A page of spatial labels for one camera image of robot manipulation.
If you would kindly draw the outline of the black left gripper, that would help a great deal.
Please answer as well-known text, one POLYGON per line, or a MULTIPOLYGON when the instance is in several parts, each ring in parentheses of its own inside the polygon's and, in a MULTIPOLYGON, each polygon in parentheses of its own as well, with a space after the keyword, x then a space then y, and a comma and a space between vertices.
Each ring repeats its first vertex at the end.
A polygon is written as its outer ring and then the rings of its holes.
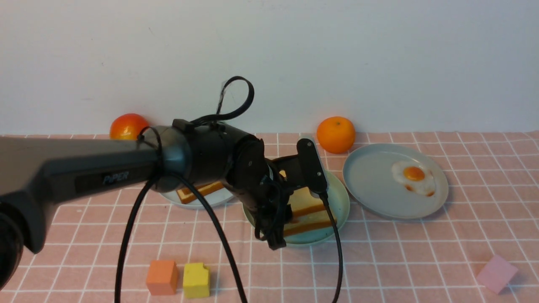
POLYGON ((289 199, 304 187, 298 157, 268 159, 261 139, 242 139, 234 146, 225 186, 255 219, 255 238, 271 250, 286 246, 284 225, 293 218, 289 199))

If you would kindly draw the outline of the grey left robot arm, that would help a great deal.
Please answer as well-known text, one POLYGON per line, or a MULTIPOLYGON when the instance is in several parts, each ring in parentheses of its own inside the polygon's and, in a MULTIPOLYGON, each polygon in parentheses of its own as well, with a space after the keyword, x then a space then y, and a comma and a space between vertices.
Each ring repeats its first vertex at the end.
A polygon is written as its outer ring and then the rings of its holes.
POLYGON ((61 204, 155 180, 152 190, 223 183, 266 231, 291 219, 285 208, 306 186, 296 157, 267 159, 264 142, 223 122, 176 119, 146 129, 140 139, 76 140, 2 137, 0 143, 1 286, 14 275, 27 248, 42 251, 61 204))

